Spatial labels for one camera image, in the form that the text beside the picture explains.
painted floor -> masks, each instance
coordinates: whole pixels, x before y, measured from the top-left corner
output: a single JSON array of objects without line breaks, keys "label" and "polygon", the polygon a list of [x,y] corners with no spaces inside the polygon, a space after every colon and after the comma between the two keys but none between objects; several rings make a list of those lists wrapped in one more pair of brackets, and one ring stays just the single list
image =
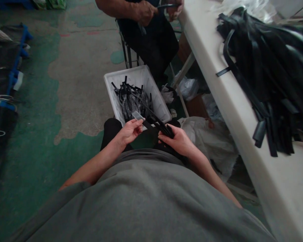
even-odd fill
[{"label": "painted floor", "polygon": [[[125,69],[114,18],[93,0],[67,4],[66,11],[0,11],[0,26],[22,22],[35,37],[23,61],[19,120],[0,173],[0,241],[99,152],[103,123],[113,117],[103,76]],[[172,63],[175,71],[182,66],[178,58]],[[156,137],[145,133],[133,147],[151,147]]]}]

gray shirt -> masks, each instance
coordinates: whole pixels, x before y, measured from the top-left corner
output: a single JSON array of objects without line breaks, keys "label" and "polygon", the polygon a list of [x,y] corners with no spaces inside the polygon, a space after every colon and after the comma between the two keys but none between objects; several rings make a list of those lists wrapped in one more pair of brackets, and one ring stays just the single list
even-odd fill
[{"label": "gray shirt", "polygon": [[57,192],[10,241],[275,241],[245,209],[179,164],[134,159]]}]

hand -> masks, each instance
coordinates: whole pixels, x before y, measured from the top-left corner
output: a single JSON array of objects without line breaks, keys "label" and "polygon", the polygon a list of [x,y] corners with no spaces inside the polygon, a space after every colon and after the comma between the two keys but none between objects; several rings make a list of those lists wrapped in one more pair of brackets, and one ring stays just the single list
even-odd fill
[{"label": "hand", "polygon": [[115,139],[120,143],[120,145],[126,146],[127,144],[130,144],[142,133],[142,123],[142,119],[138,121],[136,119],[128,121],[116,135]]},{"label": "hand", "polygon": [[177,17],[179,16],[179,14],[181,13],[181,11],[184,8],[184,0],[169,0],[167,2],[168,4],[180,4],[180,6],[176,7],[176,8],[167,8],[167,13],[169,15],[169,21],[173,22],[175,19],[177,19]]},{"label": "hand", "polygon": [[186,156],[187,158],[189,158],[191,154],[198,150],[198,148],[196,148],[196,146],[192,143],[183,129],[170,124],[167,125],[172,128],[174,139],[163,135],[161,131],[158,133],[158,139],[170,145],[177,153]]},{"label": "hand", "polygon": [[149,2],[142,0],[135,5],[135,13],[133,20],[146,27],[154,17],[154,14],[158,14],[158,9],[151,5]]}]

forearm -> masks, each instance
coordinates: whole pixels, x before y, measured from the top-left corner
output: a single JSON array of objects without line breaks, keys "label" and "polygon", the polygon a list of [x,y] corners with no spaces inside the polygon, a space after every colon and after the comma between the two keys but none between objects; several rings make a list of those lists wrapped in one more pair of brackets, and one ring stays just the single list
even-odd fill
[{"label": "forearm", "polygon": [[85,163],[78,169],[59,190],[64,189],[72,184],[78,182],[88,182],[95,184],[98,179],[108,170],[116,158],[125,149],[125,145],[113,139],[103,150],[101,150],[95,157]]},{"label": "forearm", "polygon": [[213,170],[209,160],[199,149],[196,149],[195,151],[191,152],[189,160],[191,164],[195,166],[201,178],[206,180],[211,186],[213,186],[227,198],[232,200],[237,205],[237,207],[242,208],[242,206],[235,198],[235,196],[231,193],[229,188]]},{"label": "forearm", "polygon": [[95,0],[95,2],[100,10],[111,17],[129,18],[138,21],[136,17],[136,3],[125,0]]}]

black pants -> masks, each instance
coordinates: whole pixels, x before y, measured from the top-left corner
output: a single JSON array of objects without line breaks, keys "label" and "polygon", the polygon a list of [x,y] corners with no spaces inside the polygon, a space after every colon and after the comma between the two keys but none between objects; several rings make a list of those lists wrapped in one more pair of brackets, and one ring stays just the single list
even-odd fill
[{"label": "black pants", "polygon": [[178,52],[178,41],[168,20],[163,18],[161,30],[142,35],[123,32],[125,42],[149,67],[155,80],[162,80],[166,68]]},{"label": "black pants", "polygon": [[[119,120],[115,118],[110,118],[104,123],[104,135],[102,139],[101,144],[101,150],[103,150],[110,141],[118,134],[118,132],[122,129],[122,125]],[[153,149],[165,151],[167,153],[170,153],[171,155],[174,155],[175,157],[182,159],[182,156],[179,155],[177,152],[172,152],[168,148],[166,148],[164,145],[159,144],[158,142],[154,145]],[[123,152],[133,150],[131,145],[127,145]]]}]

